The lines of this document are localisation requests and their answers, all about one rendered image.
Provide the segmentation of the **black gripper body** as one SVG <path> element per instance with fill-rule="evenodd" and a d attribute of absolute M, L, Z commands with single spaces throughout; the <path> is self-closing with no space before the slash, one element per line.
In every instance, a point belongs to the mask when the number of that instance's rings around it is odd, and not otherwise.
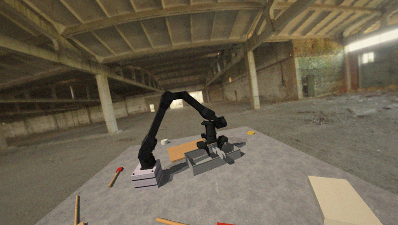
<path fill-rule="evenodd" d="M 221 136 L 219 136 L 217 138 L 216 137 L 216 135 L 217 135 L 216 131 L 214 131 L 214 132 L 206 132 L 206 135 L 207 135 L 207 141 L 206 142 L 199 141 L 199 142 L 196 143 L 199 150 L 207 148 L 208 144 L 212 144 L 212 143 L 216 143 L 216 142 L 218 142 L 218 143 L 228 142 L 228 138 L 226 136 L 224 136 L 224 135 L 221 135 Z"/>

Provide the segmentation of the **orange wooden board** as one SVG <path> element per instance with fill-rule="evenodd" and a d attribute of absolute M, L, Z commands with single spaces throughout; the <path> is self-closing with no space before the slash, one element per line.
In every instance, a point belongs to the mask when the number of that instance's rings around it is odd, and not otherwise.
<path fill-rule="evenodd" d="M 203 140 L 205 140 L 205 139 L 203 138 L 200 140 L 184 143 L 184 144 L 172 147 L 172 148 L 171 147 L 167 148 L 171 163 L 185 159 L 184 153 L 198 149 L 196 143 L 199 141 L 203 141 Z"/>

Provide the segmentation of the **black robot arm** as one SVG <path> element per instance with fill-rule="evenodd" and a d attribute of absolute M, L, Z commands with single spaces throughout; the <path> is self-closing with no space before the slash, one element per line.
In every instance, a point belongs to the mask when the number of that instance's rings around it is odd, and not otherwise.
<path fill-rule="evenodd" d="M 151 124 L 151 128 L 143 139 L 141 144 L 141 148 L 139 149 L 138 159 L 141 164 L 140 170 L 153 169 L 155 163 L 155 157 L 153 156 L 152 151 L 154 150 L 157 139 L 155 136 L 158 132 L 161 121 L 164 117 L 166 110 L 169 108 L 173 100 L 183 99 L 188 104 L 190 104 L 193 108 L 195 108 L 200 115 L 209 121 L 203 121 L 201 124 L 205 125 L 206 132 L 214 132 L 215 128 L 220 129 L 227 126 L 227 121 L 223 116 L 217 117 L 215 112 L 204 107 L 201 103 L 199 103 L 196 99 L 194 99 L 188 92 L 170 92 L 166 91 L 162 93 L 159 103 L 158 111 L 155 115 L 155 118 Z M 213 121 L 211 121 L 213 120 Z"/>

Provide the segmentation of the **light wooden board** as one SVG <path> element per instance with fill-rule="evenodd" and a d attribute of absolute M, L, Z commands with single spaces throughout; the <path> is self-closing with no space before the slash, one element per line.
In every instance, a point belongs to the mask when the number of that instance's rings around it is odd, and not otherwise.
<path fill-rule="evenodd" d="M 308 176 L 324 225 L 383 225 L 345 179 Z"/>

